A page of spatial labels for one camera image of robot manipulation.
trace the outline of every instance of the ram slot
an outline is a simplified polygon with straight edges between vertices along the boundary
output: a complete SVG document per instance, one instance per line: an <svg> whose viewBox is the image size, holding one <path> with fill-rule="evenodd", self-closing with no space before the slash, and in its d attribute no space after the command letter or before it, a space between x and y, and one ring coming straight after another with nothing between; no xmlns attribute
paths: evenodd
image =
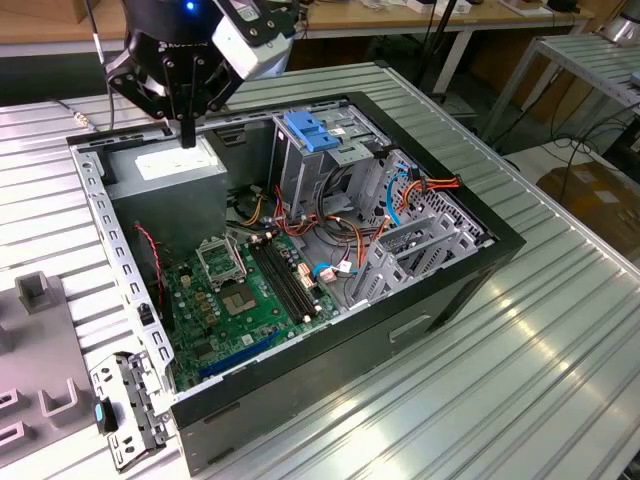
<svg viewBox="0 0 640 480"><path fill-rule="evenodd" d="M270 245L254 245L250 248L251 254L289 316L295 323L301 323L303 322L304 316L308 315L309 312L305 308L305 305L301 304L297 299L297 295L294 293L294 287L287 281L287 275L291 277L294 282L296 282L296 280L291 276L289 267L280 259L279 255L277 259L280 261L274 261L273 255L270 254L267 248L269 246Z"/></svg>
<svg viewBox="0 0 640 480"><path fill-rule="evenodd" d="M278 250L273 246L273 244L268 244L265 247L265 250L277 271L283 272L282 279L288 284L289 288L291 288L291 293L294 295L296 302L303 309L304 313L309 316L314 315L315 309L313 308L313 303L311 303L307 292L304 290L300 281L291 273L289 266L282 259Z"/></svg>

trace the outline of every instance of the side panel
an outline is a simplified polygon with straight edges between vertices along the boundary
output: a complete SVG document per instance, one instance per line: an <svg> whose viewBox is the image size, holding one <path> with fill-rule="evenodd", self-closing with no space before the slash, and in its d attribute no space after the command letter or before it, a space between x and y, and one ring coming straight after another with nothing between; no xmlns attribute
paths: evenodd
<svg viewBox="0 0 640 480"><path fill-rule="evenodd" d="M278 427L349 381L424 338L431 326L451 317L447 307L466 287L483 283L473 273L387 320L230 402L179 431L191 475L221 460L256 437ZM329 328L343 328L340 324ZM228 388L228 382L210 393Z"/></svg>

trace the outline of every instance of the desk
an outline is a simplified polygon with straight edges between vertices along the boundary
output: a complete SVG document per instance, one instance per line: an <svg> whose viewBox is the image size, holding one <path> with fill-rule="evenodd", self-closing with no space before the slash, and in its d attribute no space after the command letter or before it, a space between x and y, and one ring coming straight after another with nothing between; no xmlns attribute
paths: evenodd
<svg viewBox="0 0 640 480"><path fill-rule="evenodd" d="M534 38L491 110L481 135L483 140L488 141L493 134L504 109L538 54L547 57L552 64L540 78L530 99L527 100L528 103L535 101L544 91L544 87L559 68L568 70L601 92L600 100L586 116L587 123L579 134L586 133L593 126L609 98L616 100L623 107L635 105L634 110L640 111L637 107L640 104L640 87L630 81L631 74L640 70L640 45L618 47L593 33Z"/></svg>
<svg viewBox="0 0 640 480"><path fill-rule="evenodd" d="M103 48L121 50L125 19L120 0L101 0L95 9L96 23ZM398 35L425 33L430 15L419 14L407 7L392 6L386 11L374 11L357 0L344 3L316 3L309 13L309 28L305 37L336 38L352 36ZM580 33L593 14L555 13L553 16L523 17L500 5L497 0L485 0L472 7L467 15L451 17L447 32L458 32L449 57L435 85L435 93L446 91L473 32L481 30L572 26L571 34ZM434 16L432 31L439 24ZM82 53L94 50L88 20L70 25L2 12L0 15L0 57Z"/></svg>
<svg viewBox="0 0 640 480"><path fill-rule="evenodd" d="M640 448L640 272L392 69L290 72L243 84L229 106L353 90L459 174L527 244L433 336L198 478L616 478ZM105 96L69 103L107 124ZM116 108L117 127L148 122L119 96ZM66 148L76 133L51 102L0 108L0 266L8 264L0 288L36 270L63 277L93 368L140 344ZM14 251L24 254L19 264L7 256ZM0 478L124 478L112 468L91 427ZM186 478L176 439L126 475Z"/></svg>

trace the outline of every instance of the blue plastic clip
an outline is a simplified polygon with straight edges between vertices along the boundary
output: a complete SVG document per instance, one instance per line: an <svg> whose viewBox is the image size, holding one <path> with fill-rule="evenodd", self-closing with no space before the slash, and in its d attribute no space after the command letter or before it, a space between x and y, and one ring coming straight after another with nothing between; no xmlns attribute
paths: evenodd
<svg viewBox="0 0 640 480"><path fill-rule="evenodd" d="M310 152L320 152L340 145L340 140L329 135L322 123L309 112L285 113L284 120Z"/></svg>

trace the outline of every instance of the yellow cable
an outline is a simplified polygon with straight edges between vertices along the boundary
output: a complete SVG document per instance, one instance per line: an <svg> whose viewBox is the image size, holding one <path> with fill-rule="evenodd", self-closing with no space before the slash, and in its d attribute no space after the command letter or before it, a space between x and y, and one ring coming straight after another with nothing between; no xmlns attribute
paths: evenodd
<svg viewBox="0 0 640 480"><path fill-rule="evenodd" d="M260 195L258 197L258 204L256 205L256 210L253 213L253 215L251 216L251 218L249 220L247 220L246 222L243 222L242 225L245 226L250 226L253 225L254 223L256 223L258 221L258 217L260 216L260 206L262 204L262 195Z"/></svg>

